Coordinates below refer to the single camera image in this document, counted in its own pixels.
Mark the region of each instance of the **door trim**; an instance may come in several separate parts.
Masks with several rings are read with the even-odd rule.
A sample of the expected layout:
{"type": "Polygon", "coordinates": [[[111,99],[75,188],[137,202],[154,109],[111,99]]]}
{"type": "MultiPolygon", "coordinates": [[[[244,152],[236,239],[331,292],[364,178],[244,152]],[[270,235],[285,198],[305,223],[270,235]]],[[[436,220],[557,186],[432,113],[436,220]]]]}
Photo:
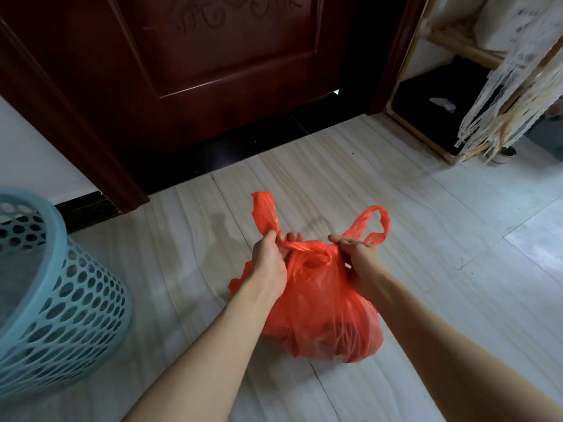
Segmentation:
{"type": "Polygon", "coordinates": [[[0,94],[120,212],[149,201],[2,18],[0,94]]]}
{"type": "Polygon", "coordinates": [[[418,21],[424,13],[426,2],[427,0],[406,0],[403,15],[398,23],[397,32],[393,38],[391,50],[379,78],[368,114],[381,113],[384,110],[403,65],[403,60],[417,31],[418,21]]]}

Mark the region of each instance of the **laundry basket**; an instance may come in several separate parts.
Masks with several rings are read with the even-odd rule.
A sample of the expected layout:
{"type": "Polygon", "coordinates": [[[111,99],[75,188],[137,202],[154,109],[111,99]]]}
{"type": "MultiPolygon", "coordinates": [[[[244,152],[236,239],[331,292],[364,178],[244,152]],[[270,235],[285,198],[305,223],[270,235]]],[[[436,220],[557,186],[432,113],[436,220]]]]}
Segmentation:
{"type": "Polygon", "coordinates": [[[0,400],[87,376],[124,338],[131,307],[53,205],[0,187],[0,400]]]}

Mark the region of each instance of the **plastic bag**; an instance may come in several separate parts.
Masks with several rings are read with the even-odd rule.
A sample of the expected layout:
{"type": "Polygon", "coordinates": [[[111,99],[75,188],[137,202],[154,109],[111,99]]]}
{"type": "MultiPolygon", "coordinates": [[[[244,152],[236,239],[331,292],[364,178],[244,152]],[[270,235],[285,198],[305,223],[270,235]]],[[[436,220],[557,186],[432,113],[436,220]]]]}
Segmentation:
{"type": "MultiPolygon", "coordinates": [[[[269,192],[252,195],[252,215],[260,233],[264,235],[270,229],[279,232],[274,197],[269,192]]],[[[381,212],[384,232],[372,232],[366,242],[382,243],[390,221],[381,206],[363,212],[343,235],[361,240],[376,210],[381,212]]],[[[384,341],[377,310],[351,287],[338,247],[318,240],[278,244],[293,250],[287,262],[287,286],[272,307],[262,333],[283,344],[294,357],[340,357],[354,362],[374,354],[384,341]]],[[[251,271],[249,261],[242,277],[231,280],[229,290],[235,293],[251,271]]]]}

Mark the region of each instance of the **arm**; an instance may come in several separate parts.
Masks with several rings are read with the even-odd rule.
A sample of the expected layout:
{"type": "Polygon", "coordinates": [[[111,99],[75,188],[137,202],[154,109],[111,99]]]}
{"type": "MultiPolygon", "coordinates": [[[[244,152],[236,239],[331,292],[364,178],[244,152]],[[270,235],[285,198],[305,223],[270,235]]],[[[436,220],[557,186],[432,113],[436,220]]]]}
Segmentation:
{"type": "Polygon", "coordinates": [[[356,290],[379,311],[448,422],[561,421],[563,410],[456,331],[379,261],[375,247],[329,236],[350,259],[356,290]]]}
{"type": "MultiPolygon", "coordinates": [[[[285,240],[280,233],[280,240],[285,240]]],[[[290,241],[303,240],[288,234],[290,241]]],[[[207,330],[152,384],[126,422],[224,421],[273,304],[285,289],[287,250],[270,231],[254,247],[252,274],[207,330]]]]}

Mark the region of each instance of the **dark red wooden door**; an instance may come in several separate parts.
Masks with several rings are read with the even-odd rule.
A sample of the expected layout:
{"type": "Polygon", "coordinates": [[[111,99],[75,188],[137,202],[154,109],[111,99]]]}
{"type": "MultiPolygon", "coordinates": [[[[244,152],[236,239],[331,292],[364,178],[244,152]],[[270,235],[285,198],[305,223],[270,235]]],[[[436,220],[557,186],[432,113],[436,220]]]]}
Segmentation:
{"type": "Polygon", "coordinates": [[[338,88],[355,0],[0,0],[126,165],[338,88]]]}

